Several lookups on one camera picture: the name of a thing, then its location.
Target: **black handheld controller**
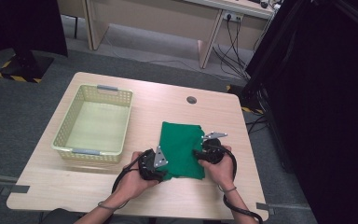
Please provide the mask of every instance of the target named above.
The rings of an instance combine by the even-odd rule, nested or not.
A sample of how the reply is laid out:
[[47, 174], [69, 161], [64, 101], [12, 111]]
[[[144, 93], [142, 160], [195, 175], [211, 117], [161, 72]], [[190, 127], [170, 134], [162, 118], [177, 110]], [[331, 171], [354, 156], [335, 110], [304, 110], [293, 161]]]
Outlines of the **black handheld controller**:
[[226, 149], [222, 147], [220, 140], [209, 139], [202, 143], [202, 151], [193, 149], [193, 154], [197, 160], [208, 161], [212, 164], [219, 163], [225, 156]]
[[144, 180], [157, 180], [161, 182], [163, 177], [167, 174], [167, 171], [158, 171], [155, 167], [156, 153], [153, 149], [145, 151], [144, 155], [139, 158], [139, 174]]

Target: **desk leg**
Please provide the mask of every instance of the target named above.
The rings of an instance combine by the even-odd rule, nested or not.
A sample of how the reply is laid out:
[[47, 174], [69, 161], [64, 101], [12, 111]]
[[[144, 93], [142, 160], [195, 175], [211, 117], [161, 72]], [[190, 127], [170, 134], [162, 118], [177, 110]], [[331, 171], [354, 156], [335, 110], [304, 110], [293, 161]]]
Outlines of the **desk leg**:
[[209, 36], [208, 42], [199, 40], [199, 55], [200, 55], [200, 68], [206, 68], [209, 56], [211, 55], [214, 40], [219, 32], [220, 25], [223, 20], [223, 10], [219, 9], [217, 12], [216, 20], [213, 24], [213, 29]]
[[95, 15], [95, 12], [90, 0], [86, 0], [85, 14], [86, 25], [88, 26], [89, 48], [97, 49], [109, 28], [109, 23], [93, 19], [92, 15]]

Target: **forearm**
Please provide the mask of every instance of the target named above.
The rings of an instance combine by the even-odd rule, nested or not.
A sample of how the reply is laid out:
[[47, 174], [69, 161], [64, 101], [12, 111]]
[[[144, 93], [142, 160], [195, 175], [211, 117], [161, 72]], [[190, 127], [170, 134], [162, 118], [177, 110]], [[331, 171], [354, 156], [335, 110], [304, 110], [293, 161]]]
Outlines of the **forearm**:
[[[124, 204], [128, 198], [120, 192], [111, 194], [103, 203], [103, 206], [111, 207], [111, 208], [118, 208], [122, 204]], [[87, 224], [87, 223], [104, 223], [112, 214], [114, 213], [113, 210], [106, 209], [100, 206], [95, 207], [79, 219], [76, 224]]]
[[[221, 186], [224, 190], [228, 190], [228, 189], [234, 189], [235, 186], [234, 184], [230, 183], [227, 184], [225, 186]], [[245, 210], [249, 210], [248, 207], [246, 206], [245, 202], [243, 201], [242, 197], [240, 196], [240, 194], [237, 192], [236, 189], [231, 190], [230, 192], [226, 192], [225, 193], [227, 200], [229, 203], [231, 203], [232, 205], [241, 208], [241, 209], [245, 209]], [[238, 212], [234, 212], [231, 210], [232, 216], [234, 217], [235, 223], [240, 223], [240, 224], [256, 224], [257, 221], [250, 216], [246, 216], [244, 214], [238, 213]]]

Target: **gray carpet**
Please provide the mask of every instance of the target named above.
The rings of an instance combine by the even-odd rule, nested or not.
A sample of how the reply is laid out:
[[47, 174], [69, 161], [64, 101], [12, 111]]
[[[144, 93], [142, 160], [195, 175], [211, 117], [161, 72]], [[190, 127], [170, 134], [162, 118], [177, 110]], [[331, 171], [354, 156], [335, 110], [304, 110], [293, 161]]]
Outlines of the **gray carpet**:
[[[0, 67], [13, 54], [0, 51]], [[66, 87], [76, 72], [90, 72], [172, 84], [208, 91], [226, 91], [227, 84], [243, 85], [237, 79], [223, 81], [202, 73], [150, 63], [69, 51], [69, 57], [55, 58], [41, 83], [17, 82], [0, 78], [0, 175], [18, 177], [46, 128]], [[258, 116], [245, 113], [247, 122]], [[294, 175], [284, 172], [275, 152], [269, 128], [251, 133], [257, 168], [267, 203], [274, 205], [275, 215], [266, 223], [316, 223]], [[7, 185], [0, 184], [0, 192]], [[11, 211], [7, 196], [0, 194], [0, 223], [37, 223], [38, 213]]]

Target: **basket handle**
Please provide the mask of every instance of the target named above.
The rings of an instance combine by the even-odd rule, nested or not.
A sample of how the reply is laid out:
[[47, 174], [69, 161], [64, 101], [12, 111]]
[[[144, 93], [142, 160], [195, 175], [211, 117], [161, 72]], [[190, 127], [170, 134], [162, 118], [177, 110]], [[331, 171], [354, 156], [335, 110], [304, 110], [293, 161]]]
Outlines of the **basket handle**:
[[103, 91], [118, 91], [117, 87], [104, 86], [104, 85], [97, 85], [97, 89]]
[[73, 153], [77, 154], [86, 154], [86, 155], [94, 155], [94, 156], [101, 156], [101, 152], [94, 149], [85, 149], [85, 148], [74, 148], [72, 150]]

